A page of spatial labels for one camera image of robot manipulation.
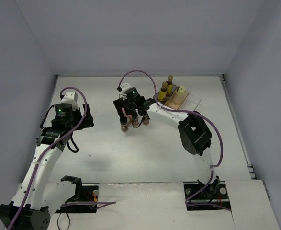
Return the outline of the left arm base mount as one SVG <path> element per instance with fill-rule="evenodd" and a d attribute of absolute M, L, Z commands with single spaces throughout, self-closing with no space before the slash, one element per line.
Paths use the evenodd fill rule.
<path fill-rule="evenodd" d="M 75 193 L 64 206 L 56 211 L 57 214 L 88 214 L 96 213 L 98 209 L 116 204 L 116 202 L 99 201 L 99 186 L 97 184 L 83 184 L 78 177 L 64 176 L 62 182 L 71 182 L 75 185 Z"/>

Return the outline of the pink lid condiment jar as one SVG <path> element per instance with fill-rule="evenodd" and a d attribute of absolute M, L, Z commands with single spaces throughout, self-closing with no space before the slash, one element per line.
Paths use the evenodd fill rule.
<path fill-rule="evenodd" d="M 122 112 L 123 112 L 124 116 L 127 118 L 128 124 L 132 124 L 132 122 L 133 122 L 132 117 L 126 113 L 124 108 L 122 108 Z"/>

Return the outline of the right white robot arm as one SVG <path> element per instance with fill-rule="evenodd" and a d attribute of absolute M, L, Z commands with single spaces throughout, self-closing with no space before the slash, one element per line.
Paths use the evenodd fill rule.
<path fill-rule="evenodd" d="M 113 104 L 122 130 L 127 129 L 128 118 L 131 118 L 134 128 L 150 120 L 158 120 L 178 130 L 183 148 L 195 161 L 198 182 L 201 183 L 199 192 L 204 197 L 211 197 L 216 192 L 216 186 L 212 182 L 216 165 L 213 164 L 210 153 L 212 133 L 206 124 L 208 119 L 198 112 L 178 112 L 162 106 L 154 98 L 145 99 L 129 84 L 119 86 L 117 91 L 121 95 Z"/>

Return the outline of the yellow lid beige jar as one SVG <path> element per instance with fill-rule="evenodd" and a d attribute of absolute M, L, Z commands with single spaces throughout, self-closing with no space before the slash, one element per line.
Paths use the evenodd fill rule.
<path fill-rule="evenodd" d="M 184 95 L 185 95 L 185 87 L 184 86 L 178 86 L 176 88 L 176 92 L 173 98 L 173 102 L 175 104 L 181 104 L 184 101 Z"/>

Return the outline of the brown sauce bottle cork cap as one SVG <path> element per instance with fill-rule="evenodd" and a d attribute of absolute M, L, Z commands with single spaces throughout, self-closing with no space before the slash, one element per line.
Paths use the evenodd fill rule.
<path fill-rule="evenodd" d="M 171 94 L 172 91 L 172 85 L 173 85 L 173 76 L 172 75 L 168 75 L 168 79 L 167 79 L 167 95 Z"/>

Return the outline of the yellow sauce bottle cork cap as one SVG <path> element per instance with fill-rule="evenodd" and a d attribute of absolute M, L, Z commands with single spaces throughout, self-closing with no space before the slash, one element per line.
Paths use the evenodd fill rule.
<path fill-rule="evenodd" d="M 166 81 L 162 82 L 159 94 L 158 94 L 158 100 L 164 101 L 167 96 L 168 91 L 168 83 Z"/>

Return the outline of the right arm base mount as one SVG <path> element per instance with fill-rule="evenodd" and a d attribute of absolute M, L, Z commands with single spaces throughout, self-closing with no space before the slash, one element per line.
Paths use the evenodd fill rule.
<path fill-rule="evenodd" d="M 213 191 L 206 188 L 187 203 L 187 211 L 231 210 L 225 182 L 215 185 Z"/>

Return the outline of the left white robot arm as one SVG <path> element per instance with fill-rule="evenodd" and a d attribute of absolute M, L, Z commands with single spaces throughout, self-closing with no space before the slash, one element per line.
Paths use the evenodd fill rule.
<path fill-rule="evenodd" d="M 82 180 L 74 176 L 64 176 L 53 191 L 44 193 L 54 165 L 69 145 L 73 132 L 94 126 L 87 103 L 83 104 L 84 113 L 77 103 L 52 107 L 55 118 L 51 126 L 42 128 L 26 177 L 11 202 L 0 206 L 0 219 L 8 230 L 46 230 L 51 216 L 62 205 L 83 195 Z"/>

